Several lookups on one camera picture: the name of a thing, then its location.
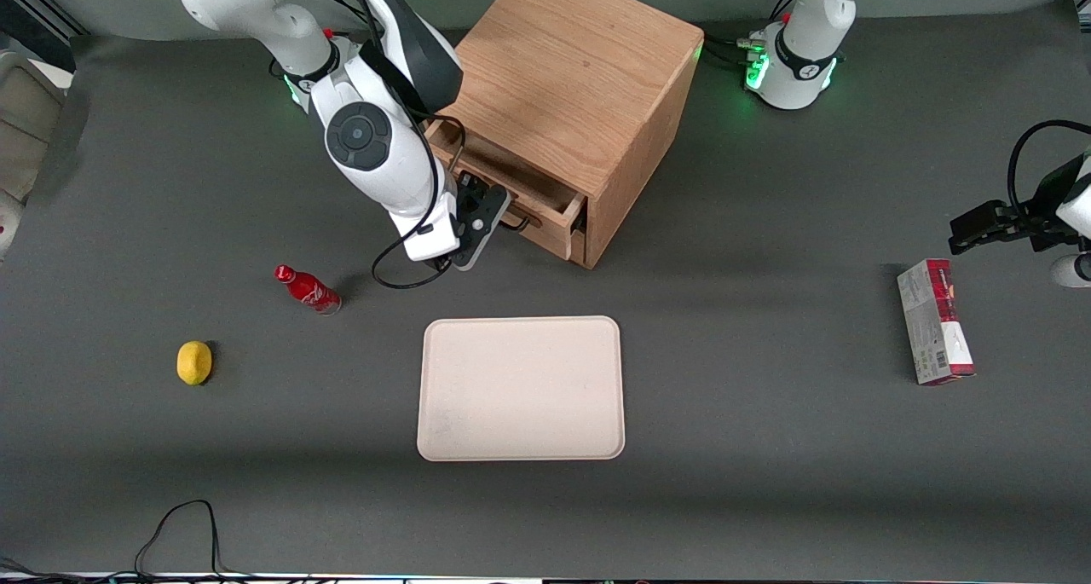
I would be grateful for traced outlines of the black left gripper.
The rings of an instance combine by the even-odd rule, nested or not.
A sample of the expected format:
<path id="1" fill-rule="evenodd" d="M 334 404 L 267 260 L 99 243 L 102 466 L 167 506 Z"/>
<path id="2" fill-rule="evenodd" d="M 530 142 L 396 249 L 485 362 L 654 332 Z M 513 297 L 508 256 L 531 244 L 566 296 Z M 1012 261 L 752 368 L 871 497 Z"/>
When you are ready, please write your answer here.
<path id="1" fill-rule="evenodd" d="M 1053 168 L 1029 199 L 1021 200 L 1014 184 L 1014 208 L 993 199 L 963 212 L 951 221 L 948 246 L 961 255 L 974 247 L 1021 240 L 1026 234 L 1038 251 L 1060 245 L 1088 250 L 1088 153 Z"/>

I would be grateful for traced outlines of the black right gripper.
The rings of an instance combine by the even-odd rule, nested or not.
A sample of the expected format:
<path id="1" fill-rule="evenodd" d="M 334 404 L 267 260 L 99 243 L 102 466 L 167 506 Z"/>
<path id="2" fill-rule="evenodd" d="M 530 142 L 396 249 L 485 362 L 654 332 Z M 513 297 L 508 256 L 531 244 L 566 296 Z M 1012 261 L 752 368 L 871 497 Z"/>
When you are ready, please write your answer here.
<path id="1" fill-rule="evenodd" d="M 457 195 L 456 234 L 463 245 L 483 245 L 501 219 L 501 187 L 461 172 Z"/>

